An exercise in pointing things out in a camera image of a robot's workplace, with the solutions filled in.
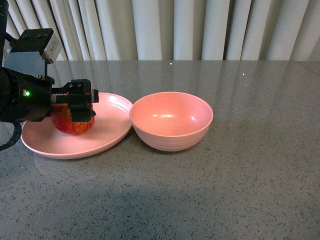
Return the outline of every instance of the green led light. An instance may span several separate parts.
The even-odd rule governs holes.
[[[30,97],[31,96],[31,92],[29,90],[23,89],[23,96]]]

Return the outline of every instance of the gray countertop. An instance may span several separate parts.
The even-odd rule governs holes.
[[[132,129],[94,156],[0,152],[0,239],[320,239],[320,63],[57,62],[55,87],[90,79],[129,99],[207,101],[205,137],[161,152]],[[13,128],[1,123],[1,144]]]

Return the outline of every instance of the bowl rim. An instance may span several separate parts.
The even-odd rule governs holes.
[[[133,108],[136,105],[136,103],[142,101],[143,99],[145,99],[147,97],[154,96],[154,95],[160,95],[160,94],[182,94],[182,95],[189,95],[189,96],[192,96],[194,98],[197,98],[202,103],[204,103],[208,107],[208,109],[210,109],[210,115],[211,116],[210,116],[209,122],[205,126],[203,126],[202,128],[200,128],[197,131],[193,131],[193,132],[190,132],[190,133],[187,133],[187,134],[173,135],[173,136],[172,135],[163,135],[163,134],[153,134],[153,133],[150,133],[150,132],[146,131],[143,127],[137,126],[133,122],[133,119],[132,119],[132,111],[133,111]],[[213,119],[214,119],[214,111],[213,111],[212,107],[205,100],[203,100],[202,98],[200,98],[200,97],[198,97],[196,95],[193,95],[193,94],[190,94],[190,93],[187,93],[187,92],[182,92],[182,91],[160,91],[160,92],[155,92],[155,93],[151,93],[151,94],[148,94],[146,96],[143,96],[143,97],[139,98],[135,103],[133,103],[133,105],[132,105],[132,107],[130,108],[130,111],[129,111],[129,117],[130,117],[130,120],[131,120],[131,123],[132,123],[133,127],[134,128],[138,128],[140,131],[143,131],[143,132],[145,132],[147,134],[150,134],[150,135],[153,135],[153,136],[157,136],[157,137],[178,138],[178,137],[191,136],[191,135],[194,135],[194,134],[202,132],[204,129],[207,129],[210,126],[210,124],[212,123]]]

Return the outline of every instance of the curtain fold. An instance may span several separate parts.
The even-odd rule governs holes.
[[[7,32],[52,28],[58,60],[320,61],[319,0],[8,0]]]

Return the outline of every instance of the apple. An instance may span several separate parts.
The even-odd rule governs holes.
[[[70,135],[83,134],[92,127],[95,121],[95,116],[92,116],[90,121],[72,122],[67,103],[52,104],[50,117],[56,129]]]

